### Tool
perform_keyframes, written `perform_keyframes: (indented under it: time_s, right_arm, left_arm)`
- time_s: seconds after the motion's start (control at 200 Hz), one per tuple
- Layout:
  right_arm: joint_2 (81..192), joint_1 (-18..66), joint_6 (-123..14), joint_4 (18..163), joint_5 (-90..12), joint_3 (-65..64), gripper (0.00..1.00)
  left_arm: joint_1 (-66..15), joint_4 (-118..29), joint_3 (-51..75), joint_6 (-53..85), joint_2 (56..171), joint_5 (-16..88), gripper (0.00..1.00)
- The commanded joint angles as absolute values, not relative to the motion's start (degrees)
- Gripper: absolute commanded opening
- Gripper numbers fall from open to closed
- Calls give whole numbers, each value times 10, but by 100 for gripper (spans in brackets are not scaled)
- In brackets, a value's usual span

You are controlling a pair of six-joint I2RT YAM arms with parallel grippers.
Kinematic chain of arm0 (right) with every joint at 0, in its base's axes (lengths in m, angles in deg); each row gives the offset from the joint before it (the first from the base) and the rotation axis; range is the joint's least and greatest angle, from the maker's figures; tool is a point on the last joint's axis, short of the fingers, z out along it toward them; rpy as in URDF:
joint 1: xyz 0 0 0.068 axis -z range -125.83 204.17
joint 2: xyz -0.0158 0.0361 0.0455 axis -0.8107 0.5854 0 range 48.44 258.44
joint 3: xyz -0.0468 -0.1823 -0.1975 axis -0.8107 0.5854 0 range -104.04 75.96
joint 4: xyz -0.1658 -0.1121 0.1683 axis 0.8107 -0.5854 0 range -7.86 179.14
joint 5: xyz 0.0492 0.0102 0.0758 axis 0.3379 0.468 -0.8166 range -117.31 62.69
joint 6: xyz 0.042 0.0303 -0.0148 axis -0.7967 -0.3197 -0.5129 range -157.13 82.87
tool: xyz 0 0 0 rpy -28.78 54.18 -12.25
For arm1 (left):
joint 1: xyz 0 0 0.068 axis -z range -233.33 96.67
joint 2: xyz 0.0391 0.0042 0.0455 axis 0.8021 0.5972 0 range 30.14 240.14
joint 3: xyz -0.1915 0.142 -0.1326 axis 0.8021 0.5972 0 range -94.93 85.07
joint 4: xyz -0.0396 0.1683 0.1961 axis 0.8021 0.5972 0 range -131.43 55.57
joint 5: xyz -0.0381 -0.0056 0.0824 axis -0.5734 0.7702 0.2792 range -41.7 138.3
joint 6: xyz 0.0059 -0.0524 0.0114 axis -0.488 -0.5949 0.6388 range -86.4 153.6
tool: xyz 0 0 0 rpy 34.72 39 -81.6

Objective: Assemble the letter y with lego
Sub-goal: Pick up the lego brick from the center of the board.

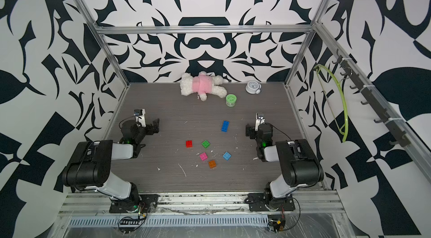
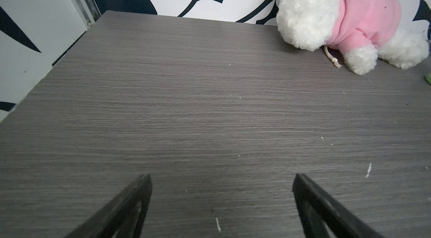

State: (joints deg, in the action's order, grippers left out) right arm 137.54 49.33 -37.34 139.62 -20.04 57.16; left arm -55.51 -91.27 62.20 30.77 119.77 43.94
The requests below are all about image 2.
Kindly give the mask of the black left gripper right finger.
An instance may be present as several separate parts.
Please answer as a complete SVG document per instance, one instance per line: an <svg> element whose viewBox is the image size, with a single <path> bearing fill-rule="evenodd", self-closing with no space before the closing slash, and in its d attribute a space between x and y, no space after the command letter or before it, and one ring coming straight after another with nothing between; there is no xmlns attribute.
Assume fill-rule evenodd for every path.
<svg viewBox="0 0 431 238"><path fill-rule="evenodd" d="M307 238L381 238L341 203L305 174L297 174L292 186L296 207Z"/></svg>

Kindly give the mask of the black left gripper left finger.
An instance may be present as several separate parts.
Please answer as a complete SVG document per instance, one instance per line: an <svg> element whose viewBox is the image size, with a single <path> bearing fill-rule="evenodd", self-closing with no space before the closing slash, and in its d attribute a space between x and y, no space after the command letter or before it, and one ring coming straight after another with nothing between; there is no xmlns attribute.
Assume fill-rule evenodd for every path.
<svg viewBox="0 0 431 238"><path fill-rule="evenodd" d="M152 196L150 175L141 175L68 238L139 238Z"/></svg>

